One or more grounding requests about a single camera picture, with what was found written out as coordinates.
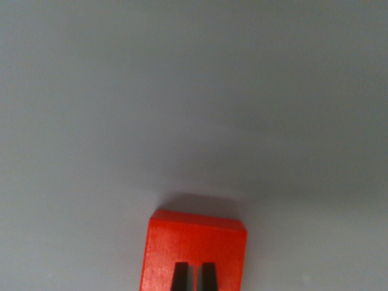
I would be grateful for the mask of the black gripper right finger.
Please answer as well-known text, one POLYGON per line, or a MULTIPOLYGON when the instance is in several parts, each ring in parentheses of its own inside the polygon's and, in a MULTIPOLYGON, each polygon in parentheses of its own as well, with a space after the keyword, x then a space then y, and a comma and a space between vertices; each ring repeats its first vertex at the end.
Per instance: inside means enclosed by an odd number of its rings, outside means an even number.
POLYGON ((198 267, 197 291, 218 291, 218 279, 215 263, 203 263, 198 267))

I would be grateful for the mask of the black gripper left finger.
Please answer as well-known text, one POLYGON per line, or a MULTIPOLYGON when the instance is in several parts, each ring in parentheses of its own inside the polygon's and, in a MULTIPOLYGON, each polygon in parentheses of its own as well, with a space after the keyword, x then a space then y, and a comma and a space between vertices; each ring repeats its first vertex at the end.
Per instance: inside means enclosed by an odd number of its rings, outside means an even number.
POLYGON ((193 291, 194 269, 188 262, 177 262, 174 266, 171 291, 193 291))

